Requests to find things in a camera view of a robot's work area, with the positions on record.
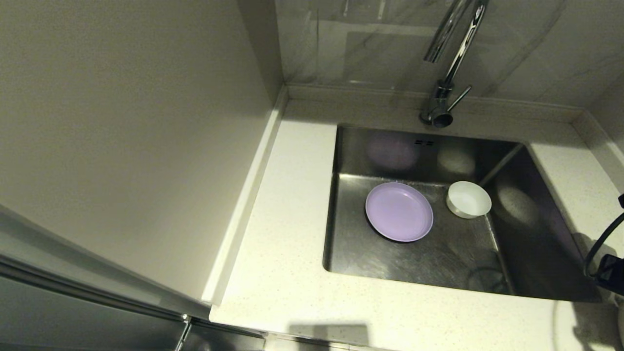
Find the white bowl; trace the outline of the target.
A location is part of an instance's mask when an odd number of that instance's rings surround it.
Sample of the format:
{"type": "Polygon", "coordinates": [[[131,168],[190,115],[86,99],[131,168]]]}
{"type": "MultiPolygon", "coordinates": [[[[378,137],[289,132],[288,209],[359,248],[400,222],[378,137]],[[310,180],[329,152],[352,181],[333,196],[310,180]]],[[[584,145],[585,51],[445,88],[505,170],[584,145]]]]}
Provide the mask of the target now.
{"type": "Polygon", "coordinates": [[[446,205],[457,217],[470,219],[488,214],[492,209],[492,200],[479,185],[458,181],[448,187],[446,205]]]}

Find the purple plate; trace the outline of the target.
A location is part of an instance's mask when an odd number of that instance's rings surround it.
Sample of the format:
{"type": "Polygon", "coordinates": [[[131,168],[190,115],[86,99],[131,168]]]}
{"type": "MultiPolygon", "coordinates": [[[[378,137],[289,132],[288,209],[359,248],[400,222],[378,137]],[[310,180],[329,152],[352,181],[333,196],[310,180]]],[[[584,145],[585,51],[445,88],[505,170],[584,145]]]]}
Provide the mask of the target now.
{"type": "Polygon", "coordinates": [[[434,212],[427,198],[398,182],[374,187],[366,196],[365,212],[377,233],[397,242],[420,240],[434,224],[434,212]]]}

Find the stainless steel sink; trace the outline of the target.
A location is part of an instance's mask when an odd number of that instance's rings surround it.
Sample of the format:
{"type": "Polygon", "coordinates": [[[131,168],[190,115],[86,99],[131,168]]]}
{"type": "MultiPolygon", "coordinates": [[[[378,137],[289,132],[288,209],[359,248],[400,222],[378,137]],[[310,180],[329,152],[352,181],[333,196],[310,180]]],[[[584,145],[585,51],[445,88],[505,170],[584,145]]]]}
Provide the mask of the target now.
{"type": "Polygon", "coordinates": [[[323,266],[332,273],[414,284],[586,303],[602,302],[583,274],[580,234],[570,231],[537,165],[521,143],[337,129],[323,266]],[[490,212],[460,218],[446,205],[452,183],[468,181],[490,212]],[[430,202],[433,227],[414,242],[372,228],[365,200],[398,182],[430,202]]]}

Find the chrome gooseneck faucet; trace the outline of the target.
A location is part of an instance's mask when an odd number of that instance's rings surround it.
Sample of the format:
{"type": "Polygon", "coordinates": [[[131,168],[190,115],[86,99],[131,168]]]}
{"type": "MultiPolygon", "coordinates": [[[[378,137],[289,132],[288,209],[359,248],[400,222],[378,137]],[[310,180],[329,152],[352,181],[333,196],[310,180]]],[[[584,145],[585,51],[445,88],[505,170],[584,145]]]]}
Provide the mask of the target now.
{"type": "Polygon", "coordinates": [[[430,63],[436,63],[442,57],[466,10],[468,7],[472,7],[469,12],[470,21],[461,42],[458,44],[454,58],[451,60],[444,77],[434,84],[419,114],[420,121],[426,126],[446,128],[452,124],[454,117],[452,111],[448,113],[447,108],[452,104],[449,102],[449,98],[455,88],[455,76],[458,74],[462,62],[481,27],[489,3],[490,0],[454,0],[435,32],[423,58],[424,61],[430,63]]]}

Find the under-counter cabinet front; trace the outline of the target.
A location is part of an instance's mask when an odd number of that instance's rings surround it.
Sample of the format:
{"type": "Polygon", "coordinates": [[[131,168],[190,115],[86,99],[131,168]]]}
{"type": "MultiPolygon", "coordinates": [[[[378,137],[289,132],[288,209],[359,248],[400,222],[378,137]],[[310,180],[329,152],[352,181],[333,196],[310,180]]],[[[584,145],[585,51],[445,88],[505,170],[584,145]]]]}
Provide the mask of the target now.
{"type": "Polygon", "coordinates": [[[263,351],[262,333],[192,319],[176,351],[263,351]]]}

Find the beige tall cabinet panel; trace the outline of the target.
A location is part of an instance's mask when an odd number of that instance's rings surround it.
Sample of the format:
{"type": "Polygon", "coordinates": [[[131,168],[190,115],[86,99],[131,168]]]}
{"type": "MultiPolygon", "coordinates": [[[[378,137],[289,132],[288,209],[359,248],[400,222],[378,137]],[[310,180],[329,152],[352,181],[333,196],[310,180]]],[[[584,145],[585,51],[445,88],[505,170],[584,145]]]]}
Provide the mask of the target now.
{"type": "Polygon", "coordinates": [[[279,60],[274,0],[0,0],[0,206],[219,304],[279,60]]]}

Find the grey glossy cabinet door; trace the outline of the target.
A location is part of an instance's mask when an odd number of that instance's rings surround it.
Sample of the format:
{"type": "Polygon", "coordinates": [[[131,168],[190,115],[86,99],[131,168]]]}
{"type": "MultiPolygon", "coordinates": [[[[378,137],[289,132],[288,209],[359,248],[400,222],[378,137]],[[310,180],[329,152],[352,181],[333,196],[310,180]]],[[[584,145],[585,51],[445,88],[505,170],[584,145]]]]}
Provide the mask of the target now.
{"type": "Polygon", "coordinates": [[[0,213],[0,350],[173,350],[207,304],[0,213]]]}

